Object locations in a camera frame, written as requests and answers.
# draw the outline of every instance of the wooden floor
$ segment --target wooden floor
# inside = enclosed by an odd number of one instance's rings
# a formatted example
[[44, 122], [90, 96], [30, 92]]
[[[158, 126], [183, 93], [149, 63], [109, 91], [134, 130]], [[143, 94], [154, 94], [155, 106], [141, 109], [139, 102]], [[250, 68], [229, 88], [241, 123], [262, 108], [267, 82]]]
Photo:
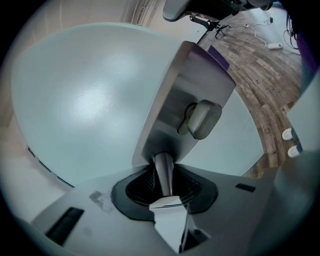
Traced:
[[284, 141], [282, 132], [290, 127], [286, 113], [298, 99], [301, 57], [282, 49], [268, 49], [250, 28], [232, 28], [247, 22], [241, 12], [230, 16], [222, 22], [231, 26], [223, 31], [225, 36], [220, 34], [215, 39], [216, 32], [209, 32], [199, 45], [205, 50], [212, 45], [230, 64], [228, 73], [251, 113], [264, 150], [264, 155], [245, 176], [261, 178], [265, 170], [280, 166], [288, 158], [288, 149], [295, 144]]

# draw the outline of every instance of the wall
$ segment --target wall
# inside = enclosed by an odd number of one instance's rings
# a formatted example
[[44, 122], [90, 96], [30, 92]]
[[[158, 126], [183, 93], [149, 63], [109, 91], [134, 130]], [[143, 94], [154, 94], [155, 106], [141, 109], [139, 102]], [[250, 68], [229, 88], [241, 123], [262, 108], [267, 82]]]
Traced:
[[28, 152], [14, 117], [1, 135], [1, 192], [11, 211], [30, 223], [70, 188], [56, 180]]
[[158, 0], [154, 7], [155, 12], [151, 17], [150, 24], [148, 25], [148, 19], [146, 18], [142, 26], [169, 35], [177, 40], [197, 43], [207, 29], [200, 24], [190, 21], [189, 16], [185, 16], [176, 22], [166, 21], [163, 18], [165, 3], [166, 0]]
[[70, 190], [49, 174], [27, 150], [10, 95], [11, 62], [43, 38], [73, 26], [122, 22], [136, 0], [53, 0], [30, 18], [17, 36], [0, 76], [0, 185], [12, 212], [31, 222], [43, 209]]
[[[261, 33], [263, 39], [266, 44], [272, 43], [282, 43], [283, 48], [292, 53], [299, 53], [298, 50], [291, 49], [286, 42], [290, 42], [290, 37], [287, 33], [284, 35], [284, 31], [287, 29], [286, 21], [287, 21], [287, 11], [280, 7], [272, 7], [268, 11], [263, 11], [260, 8], [249, 10], [247, 12], [249, 14], [248, 22], [256, 23], [256, 24], [264, 24], [264, 21], [270, 20], [270, 17], [273, 17], [273, 23], [268, 26], [262, 25], [252, 25], [252, 27], [257, 31], [257, 33]], [[297, 43], [293, 39], [293, 46], [296, 48]]]

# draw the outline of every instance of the metal rod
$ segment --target metal rod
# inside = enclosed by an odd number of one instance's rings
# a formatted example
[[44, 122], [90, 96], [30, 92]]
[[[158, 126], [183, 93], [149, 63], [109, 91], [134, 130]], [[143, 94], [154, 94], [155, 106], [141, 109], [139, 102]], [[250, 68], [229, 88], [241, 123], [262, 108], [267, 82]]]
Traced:
[[168, 153], [159, 153], [154, 157], [154, 165], [160, 180], [162, 195], [173, 196], [173, 158]]

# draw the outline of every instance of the lever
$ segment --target lever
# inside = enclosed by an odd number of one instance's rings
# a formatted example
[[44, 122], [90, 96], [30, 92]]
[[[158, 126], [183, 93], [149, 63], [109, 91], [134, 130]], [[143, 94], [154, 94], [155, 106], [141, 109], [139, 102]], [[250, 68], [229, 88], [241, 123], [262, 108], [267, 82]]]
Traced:
[[222, 107], [206, 99], [198, 104], [190, 104], [184, 113], [184, 119], [178, 128], [180, 135], [186, 135], [188, 131], [196, 140], [203, 140], [213, 128], [222, 115]]

